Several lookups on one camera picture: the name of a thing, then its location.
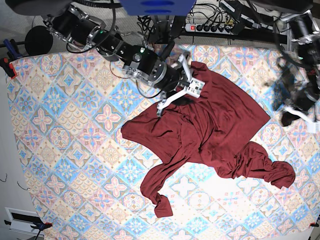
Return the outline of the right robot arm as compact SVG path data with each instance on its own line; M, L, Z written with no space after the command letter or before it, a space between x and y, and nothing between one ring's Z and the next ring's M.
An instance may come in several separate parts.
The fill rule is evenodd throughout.
M110 62L123 61L124 73L137 84L143 83L159 90L158 117L170 104L191 104L192 100L187 96L199 98L205 86L203 81L193 77L187 61L189 52L181 53L173 65L165 62L175 46L173 37L161 54L157 54L142 33L119 31L115 23L116 9L122 6L120 3L78 1L87 7L110 9L110 30L106 30L102 19L85 13L72 0L7 0L5 3L19 15L42 17L45 28L64 41L70 53L80 54L96 49Z

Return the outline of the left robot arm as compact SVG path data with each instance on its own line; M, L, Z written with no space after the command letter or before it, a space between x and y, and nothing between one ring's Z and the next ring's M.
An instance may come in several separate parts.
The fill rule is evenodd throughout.
M320 100L320 28L312 16L311 0L276 0L274 7L284 13L283 22L291 30L291 42L297 46L297 58L294 61L287 53L282 51L282 56L293 65L304 68L308 82L300 89L296 89L291 98L285 102L281 117L284 127L293 121L302 119L309 133L320 131L320 121L317 114L308 117L308 111L316 107Z

